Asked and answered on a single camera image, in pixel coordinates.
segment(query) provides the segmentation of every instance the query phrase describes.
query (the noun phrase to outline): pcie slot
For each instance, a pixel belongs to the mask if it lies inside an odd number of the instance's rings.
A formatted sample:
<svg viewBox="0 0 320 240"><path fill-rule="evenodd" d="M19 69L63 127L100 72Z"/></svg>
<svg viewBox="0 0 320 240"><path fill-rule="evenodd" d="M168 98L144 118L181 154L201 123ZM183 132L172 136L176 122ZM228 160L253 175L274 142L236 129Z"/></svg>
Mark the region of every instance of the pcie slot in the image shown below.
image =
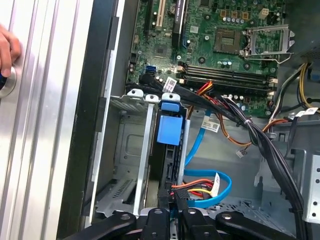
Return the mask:
<svg viewBox="0 0 320 240"><path fill-rule="evenodd" d="M152 10L153 3L154 3L154 0L148 0L148 5L147 5L145 19L144 19L144 29L143 29L143 33L146 37L148 36L148 33L149 33L151 10Z"/></svg>
<svg viewBox="0 0 320 240"><path fill-rule="evenodd" d="M156 28L157 30L161 30L162 24L165 18L165 8L166 8L166 0L160 0L158 17L156 19Z"/></svg>

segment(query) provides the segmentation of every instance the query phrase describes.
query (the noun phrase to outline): chip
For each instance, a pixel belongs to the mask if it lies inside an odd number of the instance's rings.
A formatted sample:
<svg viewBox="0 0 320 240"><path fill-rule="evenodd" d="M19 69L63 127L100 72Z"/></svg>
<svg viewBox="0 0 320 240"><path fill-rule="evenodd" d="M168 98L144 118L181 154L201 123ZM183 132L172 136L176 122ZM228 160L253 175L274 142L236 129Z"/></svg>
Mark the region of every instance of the chip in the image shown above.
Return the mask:
<svg viewBox="0 0 320 240"><path fill-rule="evenodd" d="M234 18L234 19L238 18L238 12L237 11L232 11L231 12L231 17Z"/></svg>
<svg viewBox="0 0 320 240"><path fill-rule="evenodd" d="M240 38L240 31L217 28L213 50L218 53L239 54Z"/></svg>
<svg viewBox="0 0 320 240"><path fill-rule="evenodd" d="M242 13L242 19L248 20L249 19L249 13L248 12L243 12Z"/></svg>
<svg viewBox="0 0 320 240"><path fill-rule="evenodd" d="M201 7L209 7L209 0L200 0Z"/></svg>
<svg viewBox="0 0 320 240"><path fill-rule="evenodd" d="M220 17L224 18L225 16L227 16L227 11L226 10L221 10L220 11Z"/></svg>
<svg viewBox="0 0 320 240"><path fill-rule="evenodd" d="M154 56L157 58L166 58L167 57L167 46L163 44L155 45Z"/></svg>

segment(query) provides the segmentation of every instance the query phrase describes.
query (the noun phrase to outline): sata port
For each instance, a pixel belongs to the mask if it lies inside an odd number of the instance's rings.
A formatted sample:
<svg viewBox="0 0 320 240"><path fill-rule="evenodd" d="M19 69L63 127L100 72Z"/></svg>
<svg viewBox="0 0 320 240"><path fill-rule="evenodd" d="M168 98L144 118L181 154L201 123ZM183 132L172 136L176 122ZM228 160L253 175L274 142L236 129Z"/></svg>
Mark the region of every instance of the sata port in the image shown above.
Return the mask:
<svg viewBox="0 0 320 240"><path fill-rule="evenodd" d="M155 75L157 72L157 67L156 66L146 66L145 67L145 73L150 74L150 75Z"/></svg>

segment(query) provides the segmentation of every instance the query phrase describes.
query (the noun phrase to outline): human hand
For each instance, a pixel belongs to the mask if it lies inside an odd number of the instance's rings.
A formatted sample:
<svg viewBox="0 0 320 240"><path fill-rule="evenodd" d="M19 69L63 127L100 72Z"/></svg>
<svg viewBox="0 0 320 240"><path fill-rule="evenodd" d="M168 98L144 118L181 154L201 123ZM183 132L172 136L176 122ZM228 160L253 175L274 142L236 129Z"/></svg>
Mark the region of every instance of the human hand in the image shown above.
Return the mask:
<svg viewBox="0 0 320 240"><path fill-rule="evenodd" d="M0 69L3 77L10 77L11 66L20 54L18 38L0 25Z"/></svg>

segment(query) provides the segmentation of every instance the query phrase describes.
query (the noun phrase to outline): yellow wire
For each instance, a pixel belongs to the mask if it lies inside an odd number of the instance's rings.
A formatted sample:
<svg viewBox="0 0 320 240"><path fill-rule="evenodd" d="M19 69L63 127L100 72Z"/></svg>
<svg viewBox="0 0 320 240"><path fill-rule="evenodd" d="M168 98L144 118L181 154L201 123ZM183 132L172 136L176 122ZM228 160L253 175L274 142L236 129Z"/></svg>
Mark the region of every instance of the yellow wire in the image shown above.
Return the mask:
<svg viewBox="0 0 320 240"><path fill-rule="evenodd" d="M202 189L202 188L192 188L192 189L188 189L188 192L204 192L207 194L211 194L210 191L206 190L206 189Z"/></svg>
<svg viewBox="0 0 320 240"><path fill-rule="evenodd" d="M304 67L301 70L300 73L300 81L299 81L299 87L300 87L300 95L303 103L308 107L308 108L314 108L311 104L307 102L306 96L305 96L305 75L306 71L308 68L308 64L305 63Z"/></svg>

